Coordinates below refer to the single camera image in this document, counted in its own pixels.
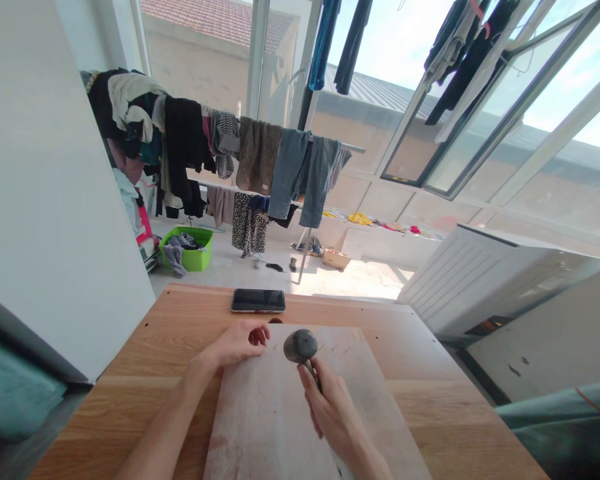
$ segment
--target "green basket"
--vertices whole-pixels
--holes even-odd
[[[171,237],[176,237],[181,233],[188,233],[196,242],[204,243],[207,248],[206,252],[200,250],[182,250],[182,266],[187,271],[202,271],[207,268],[207,265],[211,261],[211,241],[213,240],[213,232],[211,230],[193,227],[176,227],[160,241],[158,248],[160,248],[160,252],[162,253],[162,261],[164,264],[171,268],[171,264],[167,260],[163,247]]]

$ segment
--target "sky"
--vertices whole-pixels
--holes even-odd
[[[538,33],[566,19],[593,0],[557,0],[538,28]],[[356,62],[356,72],[382,79],[402,87],[415,89],[424,73],[424,60],[444,22],[453,0],[375,0],[369,23]],[[338,64],[357,0],[342,0],[340,14],[333,36],[329,62]],[[496,5],[493,1],[490,10]],[[512,71],[494,92],[485,110],[502,115],[512,104],[544,62],[558,47],[560,41],[547,42],[536,49],[533,56],[519,58]],[[600,25],[569,60],[529,108],[524,124],[552,131],[600,81]],[[441,88],[431,94],[440,96]],[[600,147],[600,118],[584,128],[576,139]]]

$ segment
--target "smartphone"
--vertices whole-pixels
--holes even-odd
[[[282,290],[236,289],[231,311],[236,313],[280,313],[287,309]]]

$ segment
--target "wooden table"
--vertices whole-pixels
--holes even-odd
[[[30,478],[112,478],[190,358],[236,318],[229,311],[232,294],[170,284]],[[286,300],[287,312],[278,315],[285,323],[364,331],[434,479],[547,478],[410,307],[301,295]],[[221,373],[214,376],[198,406],[176,479],[203,476],[221,380]]]

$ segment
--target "wooden cutting board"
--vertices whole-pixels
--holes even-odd
[[[296,364],[285,339],[302,325],[270,325],[260,358],[227,368],[209,443],[205,480],[339,480],[329,444],[313,430]],[[431,480],[360,329],[306,327],[317,356],[347,382],[374,444],[395,479]]]

